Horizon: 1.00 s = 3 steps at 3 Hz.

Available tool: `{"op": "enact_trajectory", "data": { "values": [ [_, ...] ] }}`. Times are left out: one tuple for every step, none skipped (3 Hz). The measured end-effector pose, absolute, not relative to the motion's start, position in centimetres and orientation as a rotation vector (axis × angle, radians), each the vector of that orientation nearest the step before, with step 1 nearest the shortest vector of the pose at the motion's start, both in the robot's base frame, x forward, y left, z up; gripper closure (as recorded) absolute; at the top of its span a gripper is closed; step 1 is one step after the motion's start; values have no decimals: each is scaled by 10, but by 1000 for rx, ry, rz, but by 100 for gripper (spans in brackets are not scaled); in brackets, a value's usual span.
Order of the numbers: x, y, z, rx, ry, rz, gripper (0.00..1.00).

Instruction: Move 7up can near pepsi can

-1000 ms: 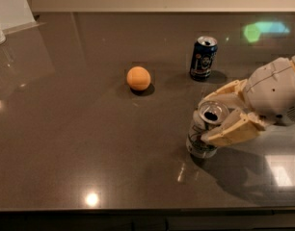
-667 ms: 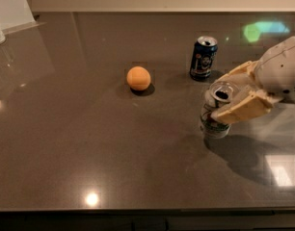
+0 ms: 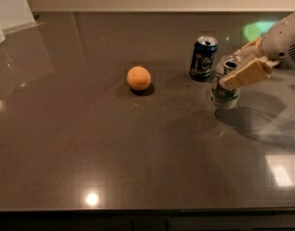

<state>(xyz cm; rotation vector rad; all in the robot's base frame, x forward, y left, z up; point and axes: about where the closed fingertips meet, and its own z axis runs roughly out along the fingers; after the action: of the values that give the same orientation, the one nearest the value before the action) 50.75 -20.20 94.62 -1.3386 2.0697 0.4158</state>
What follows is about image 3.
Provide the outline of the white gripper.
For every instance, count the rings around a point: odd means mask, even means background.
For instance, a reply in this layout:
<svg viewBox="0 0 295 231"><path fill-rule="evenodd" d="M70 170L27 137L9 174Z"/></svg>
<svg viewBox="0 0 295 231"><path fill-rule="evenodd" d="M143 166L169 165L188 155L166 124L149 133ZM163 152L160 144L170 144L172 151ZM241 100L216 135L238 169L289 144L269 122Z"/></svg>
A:
<svg viewBox="0 0 295 231"><path fill-rule="evenodd" d="M238 90L268 79L280 62L281 68L295 69L295 12L274 24L263 38L256 38L235 51L233 56L241 57L246 64L223 78L226 90Z"/></svg>

